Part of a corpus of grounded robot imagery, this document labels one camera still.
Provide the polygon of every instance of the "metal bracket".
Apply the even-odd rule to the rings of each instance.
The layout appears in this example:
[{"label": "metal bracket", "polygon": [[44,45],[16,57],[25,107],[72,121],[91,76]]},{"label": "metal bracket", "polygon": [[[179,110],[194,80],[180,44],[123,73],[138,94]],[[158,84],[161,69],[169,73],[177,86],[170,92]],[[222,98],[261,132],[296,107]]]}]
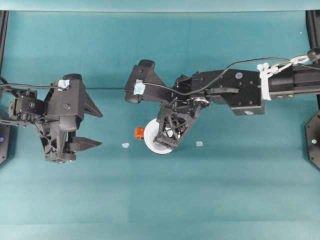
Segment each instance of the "metal bracket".
[{"label": "metal bracket", "polygon": [[320,111],[305,126],[309,160],[320,169]]}]

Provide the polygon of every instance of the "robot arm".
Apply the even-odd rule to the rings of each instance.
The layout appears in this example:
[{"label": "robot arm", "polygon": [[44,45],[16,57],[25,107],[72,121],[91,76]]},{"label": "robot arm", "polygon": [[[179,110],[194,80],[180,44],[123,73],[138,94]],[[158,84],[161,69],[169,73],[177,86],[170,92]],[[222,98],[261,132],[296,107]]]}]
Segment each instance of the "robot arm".
[{"label": "robot arm", "polygon": [[80,74],[68,74],[53,83],[44,100],[37,99],[37,91],[12,88],[12,85],[0,85],[3,93],[15,97],[10,102],[9,118],[0,119],[0,124],[17,127],[34,125],[47,161],[75,161],[76,152],[101,144],[76,136],[85,114],[98,118],[103,116],[86,92]]},{"label": "robot arm", "polygon": [[[319,59],[319,56],[318,49],[313,49],[307,55],[308,60],[312,61]],[[153,61],[141,60],[133,67],[124,90],[127,102],[138,104],[143,100],[161,103],[157,118],[144,129],[145,143],[155,153],[167,154],[178,147],[201,110],[208,107],[211,102],[228,105],[233,113],[239,116],[265,113],[262,79],[257,71],[228,69],[228,71],[196,72],[191,77],[181,75],[173,87],[169,88],[157,76],[154,69]],[[319,64],[287,64],[285,67],[279,66],[279,69],[281,71],[268,78],[268,94],[271,99],[320,94]],[[137,80],[145,85],[142,94],[141,92],[134,94]],[[309,127],[306,131],[309,156],[310,160],[320,168],[320,145],[312,144],[312,139],[320,137],[320,123],[319,135],[313,125],[307,124]]]}]

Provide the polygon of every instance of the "white zip tie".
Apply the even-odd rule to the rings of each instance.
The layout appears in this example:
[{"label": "white zip tie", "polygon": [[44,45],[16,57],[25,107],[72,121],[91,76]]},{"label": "white zip tie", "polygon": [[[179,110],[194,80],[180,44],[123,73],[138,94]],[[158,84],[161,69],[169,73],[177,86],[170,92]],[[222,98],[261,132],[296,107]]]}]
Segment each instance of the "white zip tie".
[{"label": "white zip tie", "polygon": [[269,78],[278,72],[278,68],[275,66],[269,68],[269,64],[265,62],[264,64],[259,64],[257,66],[261,79],[261,96],[263,100],[271,101],[270,92],[269,92]]},{"label": "white zip tie", "polygon": [[261,79],[261,96],[263,100],[271,101],[270,92],[269,92],[269,78],[275,74],[282,72],[283,70],[289,68],[292,65],[304,64],[309,61],[307,55],[296,56],[289,61],[280,62],[269,67],[269,64],[265,62],[264,64],[259,64],[257,69],[260,74]]}]

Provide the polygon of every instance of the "black plastic part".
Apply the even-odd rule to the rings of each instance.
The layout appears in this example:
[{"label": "black plastic part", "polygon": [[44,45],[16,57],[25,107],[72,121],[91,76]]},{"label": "black plastic part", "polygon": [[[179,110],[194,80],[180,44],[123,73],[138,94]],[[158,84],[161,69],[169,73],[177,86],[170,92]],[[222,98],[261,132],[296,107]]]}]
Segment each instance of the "black plastic part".
[{"label": "black plastic part", "polygon": [[[0,11],[0,75],[1,75],[2,63],[4,59],[8,17],[9,17],[8,11]],[[10,131],[11,131],[10,125],[0,124],[0,164],[3,163],[8,157]]]},{"label": "black plastic part", "polygon": [[134,65],[130,77],[124,87],[125,100],[132,104],[138,104],[141,100],[150,102],[163,102],[172,99],[172,92],[163,88],[148,85],[143,95],[134,95],[135,84],[137,80],[144,83],[153,83],[161,86],[166,85],[155,73],[155,62],[151,60],[141,60],[138,65]]},{"label": "black plastic part", "polygon": [[10,130],[11,127],[9,125],[0,125],[0,164],[8,157]]},{"label": "black plastic part", "polygon": [[9,17],[8,11],[0,11],[0,73],[2,69],[2,62],[4,59],[8,17]]},{"label": "black plastic part", "polygon": [[[306,30],[308,32],[310,48],[320,48],[320,10],[305,11]],[[320,96],[316,96],[318,109],[320,109]]]},{"label": "black plastic part", "polygon": [[305,126],[310,161],[320,169],[320,111]]},{"label": "black plastic part", "polygon": [[320,59],[320,48],[312,48],[310,51],[308,51],[307,56],[312,62],[317,63]]}]

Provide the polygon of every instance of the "white cable clip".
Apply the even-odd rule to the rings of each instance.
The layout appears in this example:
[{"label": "white cable clip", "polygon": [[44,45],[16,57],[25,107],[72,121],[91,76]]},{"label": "white cable clip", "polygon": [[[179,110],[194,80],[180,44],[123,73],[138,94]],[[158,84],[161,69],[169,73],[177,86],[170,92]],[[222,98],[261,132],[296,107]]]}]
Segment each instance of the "white cable clip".
[{"label": "white cable clip", "polygon": [[60,79],[58,81],[58,87],[66,89],[68,86],[70,85],[70,80],[64,80],[64,79]]},{"label": "white cable clip", "polygon": [[263,100],[271,101],[270,93],[269,93],[269,78],[278,72],[277,67],[269,67],[269,64],[265,62],[264,64],[259,64],[257,69],[260,72],[261,79],[261,95]]},{"label": "white cable clip", "polygon": [[146,85],[143,84],[142,80],[135,80],[133,95],[142,95],[144,94],[146,89]]}]

